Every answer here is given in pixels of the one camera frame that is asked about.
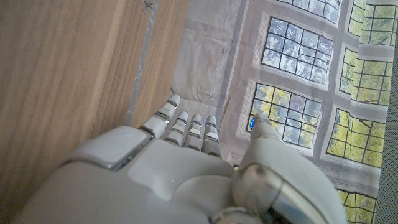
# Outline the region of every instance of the wooden panel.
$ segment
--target wooden panel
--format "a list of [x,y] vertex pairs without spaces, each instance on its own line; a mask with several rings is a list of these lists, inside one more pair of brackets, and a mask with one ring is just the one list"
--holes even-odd
[[169,97],[189,1],[159,1],[132,126],[138,127]]
[[142,1],[0,2],[0,222],[65,155],[124,123]]

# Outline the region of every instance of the tree foliage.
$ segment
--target tree foliage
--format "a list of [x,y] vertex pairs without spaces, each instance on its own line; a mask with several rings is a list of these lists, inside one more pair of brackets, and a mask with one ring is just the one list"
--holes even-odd
[[345,207],[347,220],[354,223],[374,223],[376,199],[359,193],[337,190]]
[[372,166],[381,166],[385,124],[352,117],[337,109],[327,152]]
[[311,148],[320,110],[321,104],[318,102],[272,86],[257,84],[251,114],[263,113],[268,116],[271,125],[283,136],[284,141]]

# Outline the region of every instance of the robot finger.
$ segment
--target robot finger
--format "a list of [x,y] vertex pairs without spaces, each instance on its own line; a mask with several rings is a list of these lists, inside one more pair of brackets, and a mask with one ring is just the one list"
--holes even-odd
[[154,138],[159,138],[164,133],[179,104],[180,96],[177,94],[173,95],[139,129],[147,131]]
[[164,141],[167,141],[175,146],[180,147],[182,145],[182,140],[184,138],[185,127],[187,125],[188,114],[187,112],[181,112],[177,120],[175,120],[174,125],[170,128]]
[[276,138],[282,140],[282,137],[277,130],[271,125],[269,119],[263,114],[256,114],[254,116],[254,126],[250,133],[250,139],[254,140],[257,138]]
[[200,139],[200,115],[195,114],[192,116],[189,124],[187,136],[184,141],[184,147],[188,147],[197,151],[201,151],[201,139]]
[[202,152],[221,158],[220,145],[218,144],[217,120],[213,115],[209,115],[206,119]]

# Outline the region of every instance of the green trees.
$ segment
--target green trees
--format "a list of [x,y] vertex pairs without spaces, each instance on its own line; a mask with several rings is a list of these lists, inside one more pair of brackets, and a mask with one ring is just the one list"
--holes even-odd
[[337,109],[327,153],[380,167],[385,124],[352,117]]
[[356,58],[357,53],[345,49],[340,91],[364,103],[388,105],[392,63]]
[[337,190],[346,210],[347,219],[353,223],[374,223],[376,199],[359,193]]
[[363,0],[355,0],[348,31],[359,36],[359,42],[362,44],[394,45],[396,8],[388,5],[375,6],[365,4]]
[[253,116],[263,113],[285,142],[312,148],[320,111],[319,102],[258,83],[247,131]]

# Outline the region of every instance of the window pane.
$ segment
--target window pane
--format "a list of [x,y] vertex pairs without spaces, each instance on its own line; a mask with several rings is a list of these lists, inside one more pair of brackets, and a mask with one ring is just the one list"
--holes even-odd
[[310,49],[308,47],[301,46],[300,54],[304,54],[304,55],[307,55],[307,56],[315,57],[315,50]]
[[324,62],[322,60],[319,60],[317,58],[314,61],[314,65],[318,65],[321,68],[327,68],[328,67],[328,64],[326,62]]
[[313,134],[307,131],[300,132],[300,140],[298,144],[303,147],[311,147],[313,141]]
[[287,22],[272,18],[269,32],[285,36],[287,29]]
[[300,130],[290,126],[285,127],[284,141],[297,144],[299,143]]
[[325,7],[325,3],[320,2],[318,0],[310,0],[310,5],[308,7],[308,11],[318,15],[323,15],[323,8]]
[[326,70],[320,67],[312,67],[311,80],[326,84]]
[[391,5],[365,5],[364,1],[355,1],[348,30],[360,36],[359,42],[362,44],[395,45],[392,40],[396,36],[393,33],[396,29],[396,9],[396,6]]
[[303,34],[302,44],[304,46],[315,49],[318,44],[318,35],[305,30]]
[[284,46],[284,38],[275,34],[268,34],[268,40],[266,47],[276,50],[278,52],[282,52],[282,48]]
[[257,83],[246,131],[251,131],[252,115],[262,113],[285,142],[312,148],[321,106],[295,93]]
[[395,6],[376,6],[375,18],[394,18]]
[[389,97],[383,95],[382,100],[382,91],[389,90],[391,85],[389,74],[392,72],[392,67],[389,62],[361,60],[356,58],[356,52],[347,48],[343,61],[340,91],[351,94],[354,101],[380,105],[388,104]]
[[308,11],[314,15],[328,19],[336,24],[340,13],[340,2],[337,0],[279,0]]
[[328,150],[326,152],[329,154],[343,157],[345,146],[346,144],[344,142],[331,139],[329,142]]
[[287,35],[286,35],[287,38],[300,43],[302,35],[303,35],[303,29],[301,29],[293,24],[289,24],[289,26],[287,28]]
[[299,56],[300,45],[291,40],[285,41],[284,54],[297,58]]
[[307,10],[310,0],[293,0],[293,5]]
[[302,113],[299,113],[299,112],[296,112],[296,111],[292,111],[292,110],[289,110],[289,113],[287,115],[288,118],[292,118],[292,119],[294,119],[296,121],[301,121],[301,117],[302,116],[303,116]]
[[303,112],[304,106],[305,106],[305,98],[302,96],[298,96],[296,94],[292,94],[292,99],[290,101],[290,108],[299,112]]
[[255,97],[266,102],[271,102],[274,89],[272,86],[257,84]]
[[332,46],[333,42],[331,40],[328,40],[322,36],[319,37],[318,50],[327,55],[330,55]]
[[310,66],[310,68],[312,68],[311,64],[313,64],[313,57],[299,54],[298,55],[298,59],[301,60],[301,61],[309,63],[308,66]]
[[338,17],[338,10],[332,7],[329,4],[325,5],[325,13],[324,13],[325,18],[327,18],[329,21],[333,23],[337,23],[337,17]]
[[[348,124],[348,127],[341,126],[338,123]],[[335,124],[326,153],[341,157],[341,148],[344,144],[344,158],[380,167],[381,152],[384,145],[384,129],[385,125],[382,123],[354,118],[348,112],[337,109]]]
[[394,19],[373,19],[373,31],[392,31]]
[[329,55],[323,54],[323,53],[321,53],[321,52],[317,52],[316,57],[319,58],[319,59],[321,59],[321,60],[324,61],[324,62],[328,62],[329,59],[330,59],[330,56],[329,56]]
[[288,71],[290,73],[295,73],[296,71],[296,65],[297,65],[297,60],[286,56],[286,55],[282,55],[282,58],[280,60],[280,68]]
[[322,104],[319,102],[313,100],[307,100],[305,104],[304,113],[314,117],[318,117],[321,111],[321,105]]
[[290,93],[280,89],[276,89],[274,93],[273,103],[284,107],[289,106]]
[[297,71],[296,74],[305,79],[309,79],[311,77],[312,66],[305,62],[297,62]]
[[332,133],[331,137],[333,139],[337,139],[337,140],[345,142],[347,139],[347,130],[348,130],[347,127],[335,124],[335,126],[333,127],[333,133]]
[[292,120],[292,119],[286,119],[286,124],[291,125],[291,126],[295,126],[296,128],[301,128],[301,122],[300,121],[295,121],[295,120]]
[[281,106],[272,105],[271,112],[269,115],[269,119],[273,121],[278,121],[280,123],[285,123],[287,116],[287,108],[283,108]]
[[264,51],[264,58],[262,59],[262,63],[265,65],[270,65],[273,67],[278,67],[280,61],[280,53],[266,49]]

